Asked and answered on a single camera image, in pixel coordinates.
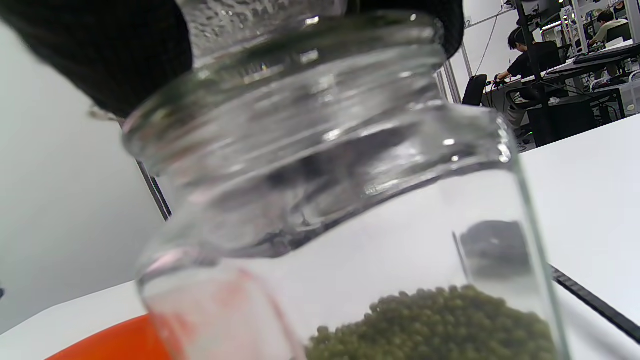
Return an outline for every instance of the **black stand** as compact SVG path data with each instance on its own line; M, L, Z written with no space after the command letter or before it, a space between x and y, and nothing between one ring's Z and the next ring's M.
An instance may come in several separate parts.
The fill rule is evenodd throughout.
M549 98L545 91L545 85L542 83L542 75L540 74L540 61L539 55L536 52L533 45L533 35L531 34L531 30L529 30L529 19L527 18L527 14L525 13L524 6L522 5L522 0L514 0L516 5L516 9L518 10L518 24L522 28L522 34L524 35L524 41L528 48L527 53L529 54L529 63L531 64L531 70L533 70L533 75L536 78L535 84L533 84L533 89L540 96L540 100L542 102L542 112L545 118L545 121L542 122L540 130L543 132L542 134L536 134L540 136L540 138L547 139L551 141L554 137L552 128L549 124L549 120L551 119L551 112L549 110Z

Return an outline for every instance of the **jar rim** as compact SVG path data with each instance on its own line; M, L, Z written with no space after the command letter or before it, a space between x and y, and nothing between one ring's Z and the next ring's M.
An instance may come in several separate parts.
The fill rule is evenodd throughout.
M168 162L212 145L212 138L187 137L217 122L210 119L214 110L276 82L352 56L422 45L433 53L431 63L425 61L425 66L431 65L429 71L434 72L446 59L442 29L439 20L430 15L399 11L290 24L269 41L195 69L158 91L125 122L125 148L151 173L160 174Z

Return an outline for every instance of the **white wall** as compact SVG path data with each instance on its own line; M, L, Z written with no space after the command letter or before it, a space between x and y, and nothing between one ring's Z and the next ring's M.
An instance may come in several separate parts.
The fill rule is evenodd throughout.
M471 18L472 23L480 22L500 12L502 1L500 0L464 0L465 17ZM486 74L492 80L496 74L506 71L511 63L520 56L518 51L512 51L507 45L509 34L517 27L518 12L512 11L498 17L495 31L489 42L491 30L495 20L486 21L474 26L465 32L465 47L471 69L474 74ZM540 32L534 34L541 40ZM486 56L478 70L484 49L489 43ZM460 94L463 95L469 81L467 68L462 53L458 52L451 60L451 65L456 73L456 81Z
M115 123L0 24L0 334L130 281L163 219Z

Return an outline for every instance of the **black cable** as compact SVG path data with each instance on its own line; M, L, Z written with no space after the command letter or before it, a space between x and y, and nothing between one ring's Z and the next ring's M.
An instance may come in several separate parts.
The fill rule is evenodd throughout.
M491 39L493 38L493 32L495 31L495 25L498 23L498 15L500 15L501 11L502 11L502 9L500 9L498 14L496 14L496 16L495 16L495 20L493 21L493 28L491 29L491 35L489 35L489 41L486 42L486 47L484 49L484 54L482 55L482 58L480 59L480 64L478 65L478 68L476 69L476 73L474 74L475 76L478 75L478 72L480 71L480 67L482 67L482 62L484 62L484 57L486 56L486 52L489 50L489 45L491 45Z
M631 340L640 345L640 327L638 327L638 325L636 325L636 323L631 319L622 315L601 298L597 297L553 266L551 266L551 274L558 285L562 286L571 295L590 307L611 325L620 330L624 335L627 335Z

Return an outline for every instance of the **computer monitor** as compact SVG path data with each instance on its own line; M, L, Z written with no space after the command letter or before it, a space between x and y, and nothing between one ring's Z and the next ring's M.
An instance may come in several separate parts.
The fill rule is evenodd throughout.
M540 28L551 25L560 21L560 11L562 4L558 0L541 0L540 9Z
M527 20L534 28L544 28L560 21L562 4L559 0L521 0Z

